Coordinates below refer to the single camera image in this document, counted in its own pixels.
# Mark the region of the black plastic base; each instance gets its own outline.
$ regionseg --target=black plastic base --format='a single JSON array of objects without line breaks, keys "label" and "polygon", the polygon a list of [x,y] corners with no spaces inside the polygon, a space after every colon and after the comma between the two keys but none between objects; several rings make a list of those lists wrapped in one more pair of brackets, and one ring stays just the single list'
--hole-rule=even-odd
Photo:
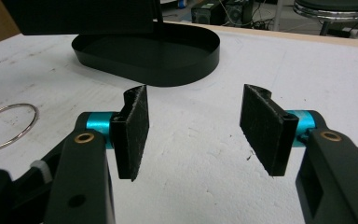
[{"label": "black plastic base", "polygon": [[219,64],[217,34],[184,24],[163,26],[163,34],[79,35],[72,47],[82,64],[150,86],[185,85],[212,73]]}]

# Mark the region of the scratched white surface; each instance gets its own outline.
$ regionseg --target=scratched white surface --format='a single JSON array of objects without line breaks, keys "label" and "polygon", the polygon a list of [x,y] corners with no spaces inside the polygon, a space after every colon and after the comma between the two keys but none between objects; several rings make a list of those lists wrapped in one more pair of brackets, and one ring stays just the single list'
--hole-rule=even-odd
[{"label": "scratched white surface", "polygon": [[[358,146],[358,48],[218,34],[220,64],[209,76],[148,87],[150,131],[135,182],[117,179],[115,154],[107,152],[117,223],[304,222],[295,187],[304,148],[292,151],[285,177],[267,175],[239,127],[244,83],[269,89],[284,109],[319,111]],[[71,132],[81,112],[118,111],[123,91],[140,85],[81,65],[73,38],[18,35],[0,43],[0,106],[40,109],[34,128],[0,150],[0,168],[13,178]],[[2,114],[0,141],[31,117],[27,109]]]}]

